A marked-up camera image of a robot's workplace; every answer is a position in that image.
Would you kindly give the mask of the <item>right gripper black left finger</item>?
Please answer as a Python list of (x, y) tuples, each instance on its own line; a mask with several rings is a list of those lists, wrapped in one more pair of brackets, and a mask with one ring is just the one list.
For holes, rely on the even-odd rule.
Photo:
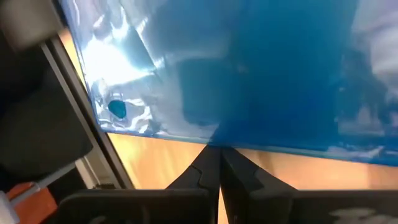
[(216, 223), (221, 150), (206, 146), (166, 189), (79, 191), (58, 207), (56, 223)]

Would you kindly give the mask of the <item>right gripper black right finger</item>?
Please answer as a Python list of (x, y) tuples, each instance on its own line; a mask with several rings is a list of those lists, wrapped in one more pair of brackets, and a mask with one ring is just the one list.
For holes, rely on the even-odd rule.
[(397, 223), (395, 190), (298, 190), (233, 148), (220, 171), (230, 223)]

